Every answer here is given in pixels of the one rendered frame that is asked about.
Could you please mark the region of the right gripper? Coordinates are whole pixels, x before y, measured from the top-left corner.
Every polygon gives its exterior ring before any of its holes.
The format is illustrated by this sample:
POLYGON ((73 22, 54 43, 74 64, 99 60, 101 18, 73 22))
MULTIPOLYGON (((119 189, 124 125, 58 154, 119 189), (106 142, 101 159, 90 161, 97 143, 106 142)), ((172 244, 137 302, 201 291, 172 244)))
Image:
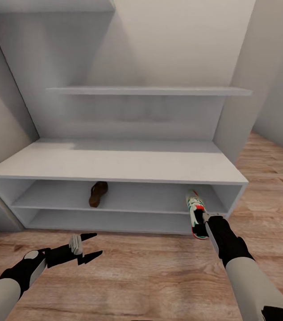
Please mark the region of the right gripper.
POLYGON ((205 223, 204 224, 196 224, 195 227, 192 228, 193 234, 197 234, 197 236, 206 236, 209 237, 205 223))

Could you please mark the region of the sandal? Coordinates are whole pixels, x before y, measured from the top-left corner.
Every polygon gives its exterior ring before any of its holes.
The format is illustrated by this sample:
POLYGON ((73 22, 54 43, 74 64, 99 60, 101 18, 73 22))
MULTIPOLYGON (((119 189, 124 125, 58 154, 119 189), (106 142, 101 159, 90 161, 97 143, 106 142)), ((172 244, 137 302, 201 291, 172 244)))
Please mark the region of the sandal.
POLYGON ((89 198, 89 205, 96 208, 100 203, 100 197, 108 191, 108 184, 106 181, 98 181, 91 188, 91 197, 89 198))

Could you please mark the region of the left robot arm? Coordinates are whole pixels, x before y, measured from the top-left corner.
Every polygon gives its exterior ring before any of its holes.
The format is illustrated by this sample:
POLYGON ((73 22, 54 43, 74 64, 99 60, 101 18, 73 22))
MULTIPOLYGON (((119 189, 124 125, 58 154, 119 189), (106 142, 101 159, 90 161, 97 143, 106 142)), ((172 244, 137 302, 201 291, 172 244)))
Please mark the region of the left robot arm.
POLYGON ((101 255, 103 251, 83 257, 82 241, 94 236, 97 233, 72 234, 69 244, 28 252, 14 267, 6 269, 0 277, 0 321, 5 321, 24 291, 31 287, 46 266, 51 268, 76 258, 78 265, 81 265, 101 255))

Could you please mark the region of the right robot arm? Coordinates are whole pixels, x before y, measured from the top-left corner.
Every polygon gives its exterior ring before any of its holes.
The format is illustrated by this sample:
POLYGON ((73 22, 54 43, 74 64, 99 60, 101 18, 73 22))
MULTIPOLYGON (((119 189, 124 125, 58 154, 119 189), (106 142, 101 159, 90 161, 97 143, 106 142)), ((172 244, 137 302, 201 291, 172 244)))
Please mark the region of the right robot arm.
POLYGON ((259 267, 222 214, 203 213, 193 234, 211 239, 224 264, 243 321, 283 321, 283 294, 259 267))

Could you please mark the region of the gym shoe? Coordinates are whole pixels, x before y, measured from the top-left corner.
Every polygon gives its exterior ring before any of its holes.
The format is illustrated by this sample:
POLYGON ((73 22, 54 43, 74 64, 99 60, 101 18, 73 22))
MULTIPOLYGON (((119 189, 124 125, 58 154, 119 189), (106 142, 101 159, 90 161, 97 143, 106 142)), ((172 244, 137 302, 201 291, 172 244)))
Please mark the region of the gym shoe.
MULTIPOLYGON (((195 227, 196 224, 203 224, 203 213, 206 213, 206 209, 204 206, 204 202, 200 194, 194 190, 189 189, 186 192, 186 204, 189 208, 190 215, 191 215, 191 222, 192 226, 191 228, 195 227)), ((206 236, 197 236, 197 234, 194 234, 194 236, 197 239, 207 239, 206 236)))

